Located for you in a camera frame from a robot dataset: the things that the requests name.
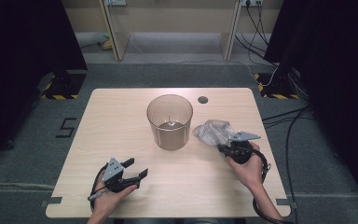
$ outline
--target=black base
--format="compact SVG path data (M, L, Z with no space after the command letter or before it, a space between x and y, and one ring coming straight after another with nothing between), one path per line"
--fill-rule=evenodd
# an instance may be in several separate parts
M255 75L259 85L260 93L263 97L280 98L280 99L298 99L296 93L292 90L288 77L274 77L271 73L259 73Z
M54 77L43 92L42 98L65 100L76 99L86 74L67 74L65 79Z

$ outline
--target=crumpled clear plastic bag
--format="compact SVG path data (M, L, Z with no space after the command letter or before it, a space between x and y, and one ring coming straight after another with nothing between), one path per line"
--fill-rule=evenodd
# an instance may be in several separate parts
M218 144L228 145L229 138L235 132L228 121L209 119L205 124L198 126L193 130L193 134L199 140L210 146L217 146Z

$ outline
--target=power socket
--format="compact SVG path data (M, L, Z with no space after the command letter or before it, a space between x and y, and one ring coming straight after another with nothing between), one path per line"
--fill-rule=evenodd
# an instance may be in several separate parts
M250 0L251 4L249 7L263 6L263 0ZM246 7L246 0L242 0L242 6Z

